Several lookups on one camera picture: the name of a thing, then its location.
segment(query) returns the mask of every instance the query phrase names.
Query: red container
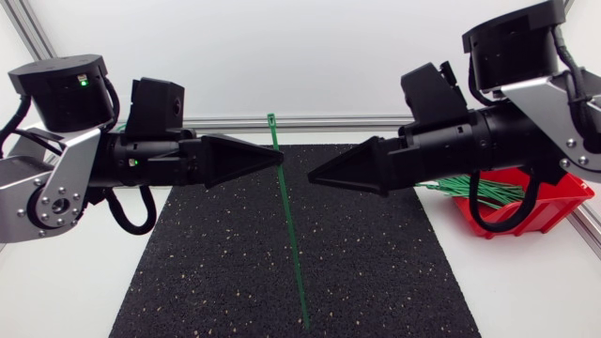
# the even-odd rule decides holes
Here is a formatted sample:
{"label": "red container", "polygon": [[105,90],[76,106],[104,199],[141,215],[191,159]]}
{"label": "red container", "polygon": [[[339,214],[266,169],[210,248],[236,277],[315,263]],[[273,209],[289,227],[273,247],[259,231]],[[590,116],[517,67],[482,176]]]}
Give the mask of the red container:
{"label": "red container", "polygon": [[[481,179],[519,185],[524,191],[526,191],[528,182],[530,181],[529,176],[516,168],[482,172]],[[470,201],[467,198],[454,197],[454,200],[463,216],[470,223],[471,230],[477,236],[491,239],[497,235],[514,234],[515,236],[520,236],[525,232],[531,231],[540,231],[546,234],[555,224],[574,211],[582,202],[593,196],[593,190],[580,178],[571,174],[567,174],[557,186],[543,183],[538,192],[536,205],[530,216],[513,230],[503,233],[491,233],[481,228],[471,217]],[[508,204],[498,210],[480,204],[480,214],[487,222],[501,222],[511,217],[517,211],[520,204],[520,202]]]}

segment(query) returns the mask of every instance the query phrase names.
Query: black rubber mat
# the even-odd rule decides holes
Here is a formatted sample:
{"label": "black rubber mat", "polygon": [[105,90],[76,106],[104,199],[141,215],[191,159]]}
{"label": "black rubber mat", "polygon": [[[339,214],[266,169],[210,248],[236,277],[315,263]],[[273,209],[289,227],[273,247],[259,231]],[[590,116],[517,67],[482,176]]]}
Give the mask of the black rubber mat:
{"label": "black rubber mat", "polygon": [[275,168],[207,191],[174,188],[113,337],[479,337],[413,190],[310,185],[349,146],[283,146],[311,329]]}

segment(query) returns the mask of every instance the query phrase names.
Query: green zip tie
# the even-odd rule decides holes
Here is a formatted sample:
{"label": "green zip tie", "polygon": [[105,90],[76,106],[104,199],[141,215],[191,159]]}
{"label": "green zip tie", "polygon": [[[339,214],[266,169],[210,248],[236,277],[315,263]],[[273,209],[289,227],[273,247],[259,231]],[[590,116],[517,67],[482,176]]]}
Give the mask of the green zip tie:
{"label": "green zip tie", "polygon": [[[470,177],[449,177],[439,179],[436,182],[438,185],[417,184],[416,186],[438,190],[444,192],[447,196],[466,198],[470,196]],[[478,202],[499,209],[502,206],[523,200],[524,191],[520,186],[482,179],[478,185],[478,197]]]}
{"label": "green zip tie", "polygon": [[[275,131],[275,114],[267,114],[267,121],[271,128],[271,138],[273,139],[273,148],[280,150],[278,146],[278,136]],[[288,202],[288,193],[285,188],[284,168],[278,165],[278,178],[280,180],[280,191],[282,192],[282,201],[284,202],[285,219],[288,223],[288,234],[290,235],[290,247],[292,247],[292,260],[294,261],[294,272],[297,275],[297,286],[299,287],[300,307],[302,308],[302,318],[305,329],[309,330],[309,314],[307,305],[304,301],[304,287],[302,287],[301,262],[299,261],[299,250],[297,248],[297,238],[294,235],[294,224],[292,223],[292,214],[290,213],[290,204]]]}

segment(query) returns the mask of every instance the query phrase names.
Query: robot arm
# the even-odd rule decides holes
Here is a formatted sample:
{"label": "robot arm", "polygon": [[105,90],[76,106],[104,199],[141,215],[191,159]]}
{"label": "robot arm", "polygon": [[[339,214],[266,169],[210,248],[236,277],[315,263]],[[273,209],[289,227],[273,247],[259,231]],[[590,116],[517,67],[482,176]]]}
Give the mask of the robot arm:
{"label": "robot arm", "polygon": [[[373,137],[309,174],[316,184],[375,192],[471,175],[470,211],[485,230],[504,232],[532,211],[542,182],[566,172],[601,181],[601,78],[579,69],[562,41],[562,1],[553,0],[483,23],[463,36],[470,53],[470,110],[448,63],[402,76],[415,122],[398,138]],[[557,56],[569,71],[558,72]],[[492,92],[489,100],[481,91]],[[520,209],[503,223],[478,213],[481,171],[519,167],[531,182]]]}
{"label": "robot arm", "polygon": [[[69,231],[86,206],[106,199],[119,225],[134,235],[157,218],[149,186],[204,184],[207,189],[282,163],[279,151],[223,135],[196,137],[182,128],[184,88],[143,78],[133,82],[124,131],[110,131],[119,101],[99,55],[38,61],[9,75],[22,104],[0,135],[21,137],[0,156],[0,242],[47,238]],[[17,130],[33,100],[44,129]],[[55,143],[59,148],[49,144]],[[45,161],[51,150],[57,162]],[[139,186],[147,209],[132,224],[113,193]]]}

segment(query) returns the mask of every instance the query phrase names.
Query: white wall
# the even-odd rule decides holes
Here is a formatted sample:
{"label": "white wall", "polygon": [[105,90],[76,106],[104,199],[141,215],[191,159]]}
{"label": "white wall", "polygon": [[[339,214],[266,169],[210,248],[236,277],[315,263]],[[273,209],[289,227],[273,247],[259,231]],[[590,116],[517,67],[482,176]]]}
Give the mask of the white wall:
{"label": "white wall", "polygon": [[123,101],[183,85],[187,117],[408,115],[402,74],[451,60],[466,88],[461,35],[539,2],[30,0],[57,53],[104,55]]}
{"label": "white wall", "polygon": [[[12,26],[10,19],[0,8],[0,129],[4,128],[8,120],[17,111],[19,107],[19,95],[15,92],[8,72],[24,64],[33,61],[33,58],[21,42],[21,38]],[[22,126],[39,121],[38,113],[35,108],[29,111]],[[6,153],[14,144],[15,137],[8,138],[3,149]]]}
{"label": "white wall", "polygon": [[601,76],[601,1],[576,0],[562,27],[565,43],[579,66]]}

